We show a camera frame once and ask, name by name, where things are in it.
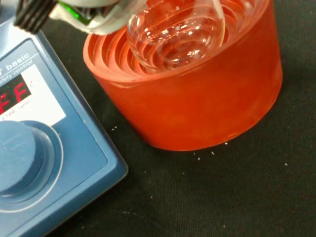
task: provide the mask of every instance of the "red led display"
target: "red led display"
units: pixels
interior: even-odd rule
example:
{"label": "red led display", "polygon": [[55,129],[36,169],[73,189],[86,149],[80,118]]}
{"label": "red led display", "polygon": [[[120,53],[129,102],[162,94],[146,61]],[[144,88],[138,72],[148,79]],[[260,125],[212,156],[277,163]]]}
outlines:
{"label": "red led display", "polygon": [[31,95],[21,75],[0,87],[0,115]]}

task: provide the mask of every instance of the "green indicator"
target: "green indicator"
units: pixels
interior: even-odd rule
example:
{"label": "green indicator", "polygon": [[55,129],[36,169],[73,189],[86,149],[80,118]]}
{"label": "green indicator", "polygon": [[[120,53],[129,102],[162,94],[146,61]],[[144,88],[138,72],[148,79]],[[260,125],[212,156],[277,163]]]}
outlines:
{"label": "green indicator", "polygon": [[64,7],[74,18],[76,18],[77,20],[79,20],[81,23],[83,23],[84,25],[89,25],[89,23],[92,21],[93,17],[91,17],[91,19],[88,19],[84,16],[81,15],[80,11],[76,10],[74,7],[62,2],[62,1],[58,1],[58,3]]}

